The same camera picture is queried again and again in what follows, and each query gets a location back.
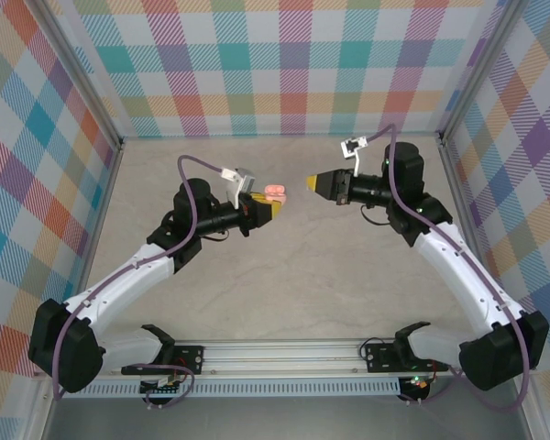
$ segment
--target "metal bracket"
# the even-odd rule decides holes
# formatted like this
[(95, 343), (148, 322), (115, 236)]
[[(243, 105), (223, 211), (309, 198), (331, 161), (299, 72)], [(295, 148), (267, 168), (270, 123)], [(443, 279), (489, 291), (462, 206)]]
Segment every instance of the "metal bracket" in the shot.
[[(173, 346), (171, 361), (167, 365), (177, 365), (190, 369), (193, 374), (202, 373), (202, 365), (204, 364), (204, 347), (203, 346)], [(164, 374), (165, 370), (154, 368), (137, 368), (133, 366), (123, 367), (123, 376), (158, 376)]]
[(340, 142), (340, 148), (342, 149), (342, 154), (345, 159), (355, 158), (355, 177), (358, 177), (358, 166), (360, 165), (360, 157), (358, 156), (358, 151), (366, 147), (369, 143), (367, 142), (367, 137), (351, 137), (347, 140)]
[[(400, 361), (393, 344), (366, 344), (365, 358), (367, 359), (367, 371), (369, 373), (403, 373), (407, 369)], [(436, 371), (448, 371), (448, 366), (435, 362)], [(412, 373), (432, 373), (434, 363), (432, 360), (418, 359), (413, 362), (410, 371)]]
[(223, 168), (220, 177), (228, 181), (226, 185), (226, 197), (228, 202), (238, 209), (238, 196), (241, 193), (250, 193), (255, 182), (255, 176), (249, 171), (242, 168), (229, 170)]

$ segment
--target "black mounting plate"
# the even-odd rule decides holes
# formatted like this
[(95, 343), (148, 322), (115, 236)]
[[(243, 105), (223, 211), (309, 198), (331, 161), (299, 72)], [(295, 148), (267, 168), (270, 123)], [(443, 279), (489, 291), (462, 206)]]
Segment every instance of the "black mounting plate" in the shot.
[[(412, 364), (412, 368), (406, 368), (400, 361), (393, 344), (371, 343), (365, 344), (364, 357), (367, 360), (367, 372), (369, 373), (431, 373), (434, 372), (432, 360), (419, 359)], [(448, 365), (436, 362), (436, 371), (448, 371)]]
[[(177, 365), (190, 369), (193, 374), (202, 373), (204, 364), (203, 346), (174, 346), (171, 365)], [(128, 366), (122, 368), (122, 374), (125, 376), (158, 376), (159, 374), (170, 374), (173, 370), (143, 368)]]

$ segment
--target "plaid wallpaper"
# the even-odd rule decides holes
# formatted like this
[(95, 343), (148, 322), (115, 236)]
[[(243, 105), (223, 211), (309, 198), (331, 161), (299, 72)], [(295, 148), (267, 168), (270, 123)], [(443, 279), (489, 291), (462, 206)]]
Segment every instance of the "plaid wallpaper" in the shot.
[(23, 0), (0, 0), (0, 440), (24, 425), (35, 310), (74, 293), (112, 158)]
[(468, 83), (468, 79), (470, 78), (470, 74), (475, 69), (475, 65), (477, 64), (477, 60), (479, 59), (479, 56), (482, 54), (483, 50), (487, 47), (487, 42), (489, 41), (489, 38), (493, 34), (493, 31), (499, 24), (501, 15), (503, 14), (505, 7), (509, 3), (510, 3), (510, 0), (497, 1), (497, 5), (493, 9), (493, 12), (489, 17), (489, 21), (487, 22), (487, 25), (483, 28), (483, 31), (480, 34), (480, 38), (478, 39), (477, 46), (475, 46), (472, 55), (468, 59), (465, 69), (463, 70), (462, 74), (458, 78), (458, 82), (456, 83), (456, 89), (450, 95), (450, 99), (448, 100), (448, 105), (446, 106), (446, 109), (442, 114), (442, 117), (440, 118), (440, 123), (438, 124), (436, 131), (440, 131), (440, 132), (444, 131), (446, 123), (448, 122), (448, 118), (452, 114), (452, 110), (455, 108), (455, 105), (457, 105), (458, 97), (460, 96), (462, 91), (465, 90), (465, 87), (467, 86), (467, 83)]
[(450, 147), (491, 272), (550, 322), (550, 0), (528, 5)]
[(75, 0), (79, 25), (63, 3), (116, 123), (162, 137), (435, 131), (497, 0)]

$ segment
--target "black wire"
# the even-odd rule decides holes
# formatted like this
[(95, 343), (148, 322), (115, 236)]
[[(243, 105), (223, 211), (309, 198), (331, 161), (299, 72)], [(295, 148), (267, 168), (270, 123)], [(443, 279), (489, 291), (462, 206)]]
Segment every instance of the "black wire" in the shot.
[(230, 237), (230, 231), (228, 231), (228, 229), (226, 230), (226, 232), (221, 232), (220, 234), (226, 234), (226, 236), (224, 238), (213, 238), (212, 236), (203, 236), (202, 238), (204, 240), (214, 241), (215, 243), (222, 243), (223, 241), (226, 241)]
[(363, 216), (363, 218), (364, 218), (365, 220), (367, 220), (367, 222), (369, 222), (369, 223), (371, 223), (372, 225), (375, 225), (375, 226), (386, 226), (386, 225), (389, 224), (389, 222), (388, 222), (388, 223), (379, 223), (379, 222), (376, 222), (376, 221), (374, 221), (374, 220), (371, 220), (370, 218), (368, 218), (368, 217), (365, 215), (364, 209), (365, 209), (365, 205), (364, 205), (364, 204), (360, 205), (360, 213), (361, 213), (361, 215)]
[(380, 337), (370, 337), (369, 339), (367, 339), (365, 342), (363, 342), (360, 347), (358, 348), (358, 355), (360, 356), (361, 359), (363, 359), (364, 361), (367, 360), (366, 357), (363, 356), (363, 348), (365, 347), (365, 345), (367, 344), (368, 341), (372, 341), (372, 340), (378, 340), (378, 341), (381, 341), (383, 344), (387, 344), (383, 339), (381, 339)]

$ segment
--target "metal frame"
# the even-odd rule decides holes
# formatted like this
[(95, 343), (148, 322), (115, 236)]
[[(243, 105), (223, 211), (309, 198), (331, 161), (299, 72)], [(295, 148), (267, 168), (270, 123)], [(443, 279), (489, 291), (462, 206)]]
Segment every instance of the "metal frame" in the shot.
[[(367, 362), (358, 353), (362, 342), (361, 339), (330, 339), (176, 344), (204, 347), (202, 372), (195, 377), (192, 397), (398, 395), (399, 378), (410, 378), (416, 373), (367, 373)], [(86, 389), (66, 398), (139, 397), (138, 384), (142, 380), (163, 378), (162, 375), (122, 376), (115, 370), (98, 376)]]
[(36, 376), (31, 381), (30, 387), (33, 400), (28, 409), (26, 426), (20, 436), (22, 440), (42, 438), (53, 403), (50, 378), (47, 375)]
[[(46, 0), (34, 1), (43, 4), (46, 2)], [(103, 93), (108, 97), (108, 99), (110, 100), (110, 104), (116, 111), (116, 116), (118, 118), (122, 134), (129, 137), (136, 136), (137, 131), (133, 127), (131, 118), (128, 115), (124, 105), (122, 104), (122, 101), (120, 100), (120, 96), (118, 95), (118, 92), (112, 83), (110, 75), (108, 75), (107, 73), (104, 62), (98, 55), (98, 51), (95, 48), (95, 45), (92, 42), (92, 39), (90, 38), (85, 25), (82, 22), (80, 13), (75, 7), (73, 0), (58, 1), (61, 11), (63, 12), (63, 15), (65, 15), (65, 18), (67, 19), (67, 22), (72, 29), (74, 37), (77, 38), (78, 42), (83, 48), (83, 52), (85, 53), (87, 60), (92, 65), (94, 76), (98, 79), (98, 82), (103, 89)]]
[(453, 67), (452, 73), (448, 76), (448, 79), (444, 83), (444, 89), (442, 97), (432, 112), (432, 117), (428, 123), (427, 129), (429, 131), (435, 131), (440, 126), (440, 121), (444, 116), (444, 113), (450, 102), (452, 94), (455, 92), (460, 81), (460, 77), (463, 75), (467, 68), (467, 61), (471, 58), (477, 44), (480, 41), (483, 29), (488, 25), (490, 18), (497, 7), (499, 0), (483, 0), (482, 6), (475, 18), (473, 27), (467, 35), (465, 44), (463, 45), (460, 54), (458, 55), (459, 62)]
[[(519, 392), (522, 387), (522, 378), (515, 378), (515, 388)], [(530, 378), (530, 390), (525, 396), (522, 404), (523, 415), (532, 438), (537, 440), (550, 440), (550, 430), (546, 425), (544, 413), (542, 411), (541, 397), (538, 395), (538, 389), (534, 384), (534, 378)]]
[(458, 174), (455, 169), (454, 161), (450, 156), (450, 151), (446, 147), (444, 141), (439, 135), (436, 135), (436, 146), (438, 147), (438, 153), (440, 154), (440, 159), (442, 160), (442, 165), (444, 166), (444, 171), (446, 174), (446, 180), (448, 181), (448, 186), (450, 187), (450, 192), (452, 193), (452, 198), (455, 202), (456, 213), (458, 214), (458, 222), (462, 229), (462, 234), (467, 241), (468, 248), (470, 251), (477, 257), (481, 264), (485, 265), (485, 260), (483, 258), (483, 253), (480, 250), (479, 239), (477, 237), (477, 230), (472, 224), (472, 214), (468, 209), (468, 204), (465, 201), (465, 197), (461, 191), (462, 181), (458, 177)]
[(124, 155), (124, 150), (118, 149), (114, 152), (112, 158), (112, 168), (110, 169), (110, 177), (108, 177), (108, 183), (106, 184), (106, 189), (104, 191), (104, 198), (102, 199), (102, 205), (100, 206), (100, 212), (98, 213), (98, 218), (95, 221), (93, 227), (93, 233), (90, 237), (90, 242), (87, 245), (87, 254), (85, 256), (85, 261), (83, 263), (82, 275), (75, 286), (75, 292), (83, 292), (87, 286), (88, 279), (90, 277), (90, 271), (92, 270), (92, 265), (94, 264), (95, 252), (97, 250), (98, 241), (100, 241), (100, 235), (102, 235), (102, 229), (104, 228), (104, 221), (106, 219), (106, 214), (108, 213), (108, 206), (110, 205), (110, 200), (112, 199), (112, 192), (114, 191), (114, 186), (116, 183), (116, 177), (118, 177), (118, 171), (120, 170), (120, 162)]
[(503, 50), (503, 46), (529, 3), (530, 0), (511, 0), (508, 2), (499, 22), (495, 26), (495, 30), (485, 44), (485, 49), (478, 57), (477, 64), (468, 78), (467, 85), (460, 94), (455, 108), (445, 124), (443, 139), (445, 139), (446, 144), (467, 114), (481, 85), (490, 74), (491, 68)]
[(80, 95), (92, 112), (98, 126), (106, 140), (120, 149), (122, 136), (116, 130), (112, 118), (105, 109), (102, 100), (97, 91), (88, 79), (82, 64), (75, 53), (70, 42), (67, 40), (63, 30), (59, 26), (57, 18), (53, 15), (50, 8), (41, 0), (25, 0), (28, 10), (37, 20), (41, 30), (47, 36), (49, 43), (57, 52), (57, 56), (65, 67), (71, 80), (78, 88)]

